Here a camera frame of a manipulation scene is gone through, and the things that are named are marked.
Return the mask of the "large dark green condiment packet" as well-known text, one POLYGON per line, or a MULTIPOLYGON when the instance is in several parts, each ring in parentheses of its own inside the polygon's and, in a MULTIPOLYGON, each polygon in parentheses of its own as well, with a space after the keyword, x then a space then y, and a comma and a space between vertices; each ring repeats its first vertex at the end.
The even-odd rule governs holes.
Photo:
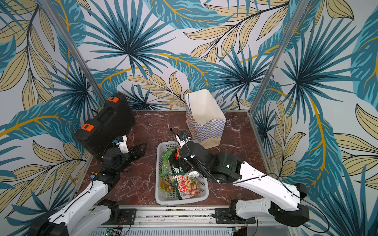
POLYGON ((200 194, 200 189, 196 177, 188 176, 182 169, 178 160, 177 150, 174 149, 171 156, 168 158, 171 171, 172 183, 175 187, 179 200, 189 199, 200 194))

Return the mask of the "blue checkered paper bag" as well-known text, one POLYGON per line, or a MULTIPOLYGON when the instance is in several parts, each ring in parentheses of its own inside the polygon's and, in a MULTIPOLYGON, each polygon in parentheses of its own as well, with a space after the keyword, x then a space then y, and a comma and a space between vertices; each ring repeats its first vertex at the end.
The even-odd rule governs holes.
POLYGON ((211 93, 206 90, 190 92, 186 99, 187 126, 193 139, 205 148, 220 145, 226 117, 211 93))

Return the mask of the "white plastic perforated basket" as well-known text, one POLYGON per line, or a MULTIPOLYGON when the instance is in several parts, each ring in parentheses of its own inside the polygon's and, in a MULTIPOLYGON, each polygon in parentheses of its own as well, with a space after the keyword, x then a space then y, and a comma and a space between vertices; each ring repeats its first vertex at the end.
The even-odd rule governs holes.
POLYGON ((209 196, 209 186, 208 186, 208 182, 206 178, 204 178, 203 176, 199 176, 197 178, 200 193, 188 199, 180 200, 175 190, 173 190, 173 192, 169 194, 163 191, 162 189, 160 189, 159 187, 161 183, 160 171, 163 164, 162 154, 169 148, 175 148, 175 147, 176 145, 174 141, 163 142, 157 146, 156 192, 155 192, 156 202, 160 205, 184 205, 184 204, 194 204, 194 203, 206 200, 209 196))

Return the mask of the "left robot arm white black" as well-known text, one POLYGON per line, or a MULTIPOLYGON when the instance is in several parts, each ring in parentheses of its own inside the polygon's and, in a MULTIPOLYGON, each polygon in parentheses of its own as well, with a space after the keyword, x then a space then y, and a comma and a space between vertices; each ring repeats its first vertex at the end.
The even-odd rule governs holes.
POLYGON ((29 236, 87 236, 104 223, 122 223, 126 216, 118 202, 104 197, 117 185, 121 173, 145 156, 147 143, 126 149, 124 144, 108 149, 100 171, 86 189, 48 218, 35 220, 29 236))

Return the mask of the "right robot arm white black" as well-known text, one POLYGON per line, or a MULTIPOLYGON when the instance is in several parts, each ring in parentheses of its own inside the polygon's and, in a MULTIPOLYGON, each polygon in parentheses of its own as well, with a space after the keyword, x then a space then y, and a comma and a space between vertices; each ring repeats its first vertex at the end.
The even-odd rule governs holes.
POLYGON ((227 216, 232 220, 272 217, 277 222, 299 227, 310 220, 309 209, 301 203, 307 196, 303 184, 284 184, 272 174, 264 174, 231 153, 212 154, 201 144, 180 141, 179 159, 208 182, 233 185, 252 191, 259 200, 232 200, 227 216))

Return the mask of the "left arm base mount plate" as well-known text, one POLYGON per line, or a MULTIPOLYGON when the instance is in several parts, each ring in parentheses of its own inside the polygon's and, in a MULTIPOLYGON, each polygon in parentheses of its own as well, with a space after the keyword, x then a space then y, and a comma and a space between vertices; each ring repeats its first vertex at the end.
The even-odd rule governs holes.
POLYGON ((111 209, 110 218, 101 224, 105 225, 133 225, 135 222, 136 208, 111 209))

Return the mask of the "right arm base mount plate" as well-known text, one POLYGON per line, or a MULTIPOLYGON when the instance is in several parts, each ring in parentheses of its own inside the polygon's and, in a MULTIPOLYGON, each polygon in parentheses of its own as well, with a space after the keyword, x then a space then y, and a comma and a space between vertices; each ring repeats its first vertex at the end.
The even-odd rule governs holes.
POLYGON ((236 214, 231 214, 228 207, 215 208, 215 213, 212 214, 217 224, 255 224, 256 218, 242 219, 236 214))

